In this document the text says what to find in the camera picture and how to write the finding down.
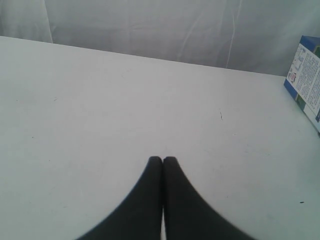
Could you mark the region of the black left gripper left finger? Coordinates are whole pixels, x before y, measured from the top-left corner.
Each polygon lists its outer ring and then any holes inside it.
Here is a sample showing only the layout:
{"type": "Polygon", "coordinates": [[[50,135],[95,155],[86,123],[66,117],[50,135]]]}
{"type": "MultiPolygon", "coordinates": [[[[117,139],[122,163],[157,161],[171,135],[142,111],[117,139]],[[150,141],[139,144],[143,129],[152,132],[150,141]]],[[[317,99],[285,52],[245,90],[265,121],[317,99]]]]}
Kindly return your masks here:
{"type": "Polygon", "coordinates": [[[161,239],[163,162],[148,159],[139,180],[118,207],[80,240],[159,240],[161,239]]]}

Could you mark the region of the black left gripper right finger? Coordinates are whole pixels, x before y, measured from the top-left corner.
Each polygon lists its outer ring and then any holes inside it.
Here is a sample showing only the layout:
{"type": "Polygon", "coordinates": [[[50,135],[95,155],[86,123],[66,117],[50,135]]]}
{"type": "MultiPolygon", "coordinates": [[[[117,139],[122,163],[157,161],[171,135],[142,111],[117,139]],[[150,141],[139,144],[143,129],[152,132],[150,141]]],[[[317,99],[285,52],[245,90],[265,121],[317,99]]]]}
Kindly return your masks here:
{"type": "Polygon", "coordinates": [[[168,240],[251,240],[198,194],[178,160],[163,160],[163,210],[168,240]]]}

